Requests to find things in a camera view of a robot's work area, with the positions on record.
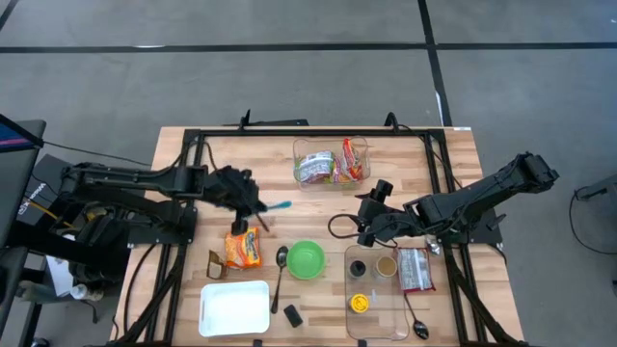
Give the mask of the dark computer monitor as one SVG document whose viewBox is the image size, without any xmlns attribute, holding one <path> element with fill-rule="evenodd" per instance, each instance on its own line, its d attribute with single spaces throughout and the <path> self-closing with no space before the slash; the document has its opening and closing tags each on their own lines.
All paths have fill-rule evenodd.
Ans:
<svg viewBox="0 0 617 347">
<path fill-rule="evenodd" d="M 44 120 L 14 121 L 0 114 L 0 249 L 8 242 L 45 128 Z"/>
</svg>

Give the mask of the red ramen noodle pack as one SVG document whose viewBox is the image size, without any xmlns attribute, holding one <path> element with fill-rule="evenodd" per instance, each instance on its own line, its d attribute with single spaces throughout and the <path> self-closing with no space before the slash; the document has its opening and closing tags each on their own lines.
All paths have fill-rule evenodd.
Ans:
<svg viewBox="0 0 617 347">
<path fill-rule="evenodd" d="M 421 248 L 399 248 L 396 251 L 398 278 L 404 293 L 434 290 L 429 254 Z"/>
</svg>

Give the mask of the red beef ramen pack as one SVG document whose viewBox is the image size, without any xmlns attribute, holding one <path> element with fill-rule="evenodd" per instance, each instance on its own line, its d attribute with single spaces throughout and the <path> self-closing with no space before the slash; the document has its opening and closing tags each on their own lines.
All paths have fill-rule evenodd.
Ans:
<svg viewBox="0 0 617 347">
<path fill-rule="evenodd" d="M 343 173 L 353 181 L 363 179 L 362 143 L 359 139 L 345 138 L 342 143 L 341 167 Z"/>
</svg>

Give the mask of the black aluminium table frame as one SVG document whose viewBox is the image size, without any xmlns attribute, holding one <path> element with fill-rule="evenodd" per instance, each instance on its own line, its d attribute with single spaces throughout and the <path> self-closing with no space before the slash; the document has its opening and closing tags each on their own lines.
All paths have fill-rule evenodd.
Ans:
<svg viewBox="0 0 617 347">
<path fill-rule="evenodd" d="M 434 131 L 445 146 L 454 176 L 462 184 L 471 184 L 489 173 L 483 173 L 471 131 L 455 131 L 452 127 L 413 127 L 413 130 Z M 260 228 L 260 247 L 264 257 L 261 268 L 232 270 L 224 280 L 211 280 L 206 276 L 208 251 L 224 252 L 224 234 L 230 228 L 233 213 L 196 202 L 199 210 L 195 239 L 187 248 L 183 278 L 178 291 L 178 304 L 174 320 L 172 346 L 250 346 L 254 339 L 268 346 L 357 346 L 346 330 L 344 276 L 341 262 L 346 249 L 356 244 L 355 239 L 336 240 L 326 230 L 328 220 L 336 213 L 356 213 L 364 194 L 374 187 L 379 178 L 394 185 L 390 205 L 400 206 L 433 192 L 430 170 L 424 144 L 401 129 L 395 133 L 392 126 L 252 126 L 244 134 L 231 126 L 221 127 L 162 127 L 154 154 L 154 168 L 171 163 L 178 154 L 184 130 L 229 130 L 231 135 L 209 137 L 217 166 L 249 167 L 264 201 L 292 200 L 293 205 L 284 210 L 272 211 L 262 218 L 270 228 Z M 353 137 L 362 131 L 376 130 L 377 135 L 365 137 L 369 146 L 371 176 L 359 189 L 334 191 L 304 191 L 299 188 L 291 173 L 293 168 L 293 142 L 298 139 L 333 139 Z M 431 136 L 434 150 L 443 161 L 438 140 Z M 314 239 L 324 249 L 328 265 L 316 280 L 295 280 L 286 271 L 282 276 L 280 311 L 271 315 L 269 329 L 263 334 L 239 334 L 206 338 L 198 332 L 199 296 L 201 289 L 211 282 L 264 280 L 272 291 L 276 289 L 278 267 L 275 252 L 280 245 Z M 140 258 L 148 245 L 135 246 L 128 260 L 116 323 L 111 337 L 124 335 L 124 312 L 128 307 L 128 325 L 133 324 L 153 295 L 158 265 L 163 246 L 155 248 L 135 279 L 132 289 L 128 286 Z M 447 279 L 443 255 L 430 255 L 432 278 L 437 289 L 410 294 L 411 304 L 418 318 L 428 324 L 430 339 L 422 342 L 411 332 L 399 341 L 371 340 L 368 346 L 459 346 L 458 328 Z M 523 340 L 523 332 L 510 280 L 503 257 L 487 245 L 469 246 L 468 264 L 477 281 L 476 289 L 481 301 L 504 331 L 516 340 Z M 282 309 L 293 304 L 304 323 L 292 328 Z"/>
</svg>

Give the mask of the white plastic handled bin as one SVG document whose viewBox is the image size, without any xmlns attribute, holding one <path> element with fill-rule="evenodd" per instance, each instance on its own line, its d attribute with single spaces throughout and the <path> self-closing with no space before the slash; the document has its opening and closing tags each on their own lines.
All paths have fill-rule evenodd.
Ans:
<svg viewBox="0 0 617 347">
<path fill-rule="evenodd" d="M 207 284 L 201 290 L 203 337 L 263 334 L 270 326 L 270 288 L 263 280 Z"/>
</svg>

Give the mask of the green plastic bowl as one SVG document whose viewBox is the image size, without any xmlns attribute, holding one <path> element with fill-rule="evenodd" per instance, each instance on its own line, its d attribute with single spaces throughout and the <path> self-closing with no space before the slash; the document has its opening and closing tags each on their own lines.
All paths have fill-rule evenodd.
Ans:
<svg viewBox="0 0 617 347">
<path fill-rule="evenodd" d="M 286 257 L 288 272 L 298 280 L 313 280 L 326 267 L 326 256 L 319 244 L 310 240 L 296 242 Z"/>
</svg>

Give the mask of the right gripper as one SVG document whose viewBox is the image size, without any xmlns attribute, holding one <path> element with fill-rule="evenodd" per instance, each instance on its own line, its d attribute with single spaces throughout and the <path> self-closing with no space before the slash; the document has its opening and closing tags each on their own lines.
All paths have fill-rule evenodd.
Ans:
<svg viewBox="0 0 617 347">
<path fill-rule="evenodd" d="M 358 243 L 372 247 L 376 241 L 386 244 L 397 237 L 410 235 L 410 219 L 401 210 L 385 205 L 393 186 L 379 180 L 368 194 L 359 195 L 361 206 L 358 211 Z"/>
</svg>

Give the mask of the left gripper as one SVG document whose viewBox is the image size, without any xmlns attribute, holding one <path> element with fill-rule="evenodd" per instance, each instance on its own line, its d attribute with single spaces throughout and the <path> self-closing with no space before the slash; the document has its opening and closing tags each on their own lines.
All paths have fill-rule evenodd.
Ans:
<svg viewBox="0 0 617 347">
<path fill-rule="evenodd" d="M 266 212 L 267 206 L 259 198 L 259 187 L 252 178 L 251 170 L 238 170 L 225 166 L 205 178 L 205 200 L 235 212 L 231 225 L 233 235 L 247 232 L 248 218 L 255 215 L 266 232 L 270 228 L 258 213 Z"/>
</svg>

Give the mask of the large clear plastic bin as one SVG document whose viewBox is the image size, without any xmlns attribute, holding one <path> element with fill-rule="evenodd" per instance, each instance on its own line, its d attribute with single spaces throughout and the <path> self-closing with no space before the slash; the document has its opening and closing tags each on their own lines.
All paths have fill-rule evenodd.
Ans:
<svg viewBox="0 0 617 347">
<path fill-rule="evenodd" d="M 356 340 L 403 340 L 409 335 L 406 307 L 398 284 L 398 274 L 392 278 L 380 278 L 374 270 L 380 256 L 394 257 L 389 248 L 366 248 L 351 246 L 344 253 L 346 330 Z M 352 279 L 348 266 L 354 260 L 366 265 L 360 279 Z M 370 299 L 366 313 L 355 314 L 348 308 L 349 298 L 362 293 Z"/>
</svg>

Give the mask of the small clear plastic bin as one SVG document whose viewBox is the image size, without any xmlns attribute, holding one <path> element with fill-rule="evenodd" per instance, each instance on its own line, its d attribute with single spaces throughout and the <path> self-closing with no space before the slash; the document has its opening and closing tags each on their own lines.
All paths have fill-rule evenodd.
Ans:
<svg viewBox="0 0 617 347">
<path fill-rule="evenodd" d="M 313 183 L 300 183 L 294 176 L 295 163 L 301 157 L 319 151 L 331 151 L 335 157 L 342 159 L 342 143 L 345 138 L 333 139 L 298 139 L 293 144 L 294 169 L 293 176 L 299 187 L 304 191 L 334 191 L 334 190 L 352 190 L 359 188 L 362 183 L 368 180 L 371 176 L 371 168 L 369 161 L 369 146 L 363 137 L 346 137 L 359 139 L 362 143 L 362 160 L 363 160 L 363 179 L 345 184 L 332 184 L 329 178 L 321 179 Z"/>
</svg>

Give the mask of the black equipment stand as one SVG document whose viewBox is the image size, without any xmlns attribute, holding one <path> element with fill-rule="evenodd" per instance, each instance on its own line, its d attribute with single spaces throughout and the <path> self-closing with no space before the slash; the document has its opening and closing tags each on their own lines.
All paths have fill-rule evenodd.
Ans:
<svg viewBox="0 0 617 347">
<path fill-rule="evenodd" d="M 0 187 L 0 248 L 25 248 L 84 265 L 108 281 L 123 279 L 128 261 L 127 248 L 71 241 L 17 221 L 15 218 L 23 197 L 24 189 Z"/>
</svg>

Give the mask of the yellow lid jar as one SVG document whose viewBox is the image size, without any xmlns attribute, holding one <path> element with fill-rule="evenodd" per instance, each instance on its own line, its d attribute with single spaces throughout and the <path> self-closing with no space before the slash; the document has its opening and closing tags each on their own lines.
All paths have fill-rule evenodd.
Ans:
<svg viewBox="0 0 617 347">
<path fill-rule="evenodd" d="M 362 294 L 353 294 L 348 300 L 348 308 L 355 314 L 366 313 L 370 308 L 370 299 Z"/>
</svg>

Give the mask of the orange chicken ramen pack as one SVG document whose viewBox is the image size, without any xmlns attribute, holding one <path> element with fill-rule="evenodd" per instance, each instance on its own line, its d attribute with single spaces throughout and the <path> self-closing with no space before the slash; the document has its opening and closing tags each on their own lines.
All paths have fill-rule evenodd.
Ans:
<svg viewBox="0 0 617 347">
<path fill-rule="evenodd" d="M 262 265 L 259 247 L 259 230 L 249 227 L 242 235 L 225 237 L 226 265 L 235 269 L 258 268 Z"/>
</svg>

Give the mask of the tan lid spice jar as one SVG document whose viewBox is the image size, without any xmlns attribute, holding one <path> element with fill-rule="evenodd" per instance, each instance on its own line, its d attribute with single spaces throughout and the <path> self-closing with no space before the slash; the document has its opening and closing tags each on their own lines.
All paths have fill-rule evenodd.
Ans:
<svg viewBox="0 0 617 347">
<path fill-rule="evenodd" d="M 396 260 L 391 256 L 380 256 L 375 262 L 374 270 L 380 278 L 392 278 L 397 273 Z"/>
</svg>

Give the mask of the lime chili ramen pack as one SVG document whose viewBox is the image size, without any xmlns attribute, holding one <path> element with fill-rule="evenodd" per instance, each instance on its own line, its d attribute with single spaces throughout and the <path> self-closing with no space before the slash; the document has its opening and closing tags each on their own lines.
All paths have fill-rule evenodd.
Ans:
<svg viewBox="0 0 617 347">
<path fill-rule="evenodd" d="M 334 161 L 334 154 L 328 150 L 308 154 L 296 161 L 294 176 L 300 183 L 313 183 L 329 178 Z"/>
<path fill-rule="evenodd" d="M 340 159 L 339 157 L 334 158 L 330 180 L 332 184 L 345 184 L 351 182 L 344 159 Z"/>
</svg>

